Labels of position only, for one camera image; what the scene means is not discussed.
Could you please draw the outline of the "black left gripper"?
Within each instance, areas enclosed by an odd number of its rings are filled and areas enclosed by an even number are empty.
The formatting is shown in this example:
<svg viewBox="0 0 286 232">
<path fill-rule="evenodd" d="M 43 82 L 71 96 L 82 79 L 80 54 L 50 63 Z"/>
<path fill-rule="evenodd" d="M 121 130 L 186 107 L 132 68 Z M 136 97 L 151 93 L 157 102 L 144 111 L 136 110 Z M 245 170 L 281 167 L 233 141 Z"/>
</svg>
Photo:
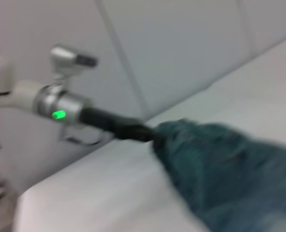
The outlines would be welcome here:
<svg viewBox="0 0 286 232">
<path fill-rule="evenodd" d="M 152 141 L 154 137 L 154 128 L 140 120 L 119 116 L 93 107 L 81 110 L 80 123 L 110 132 L 120 140 L 145 143 Z"/>
</svg>

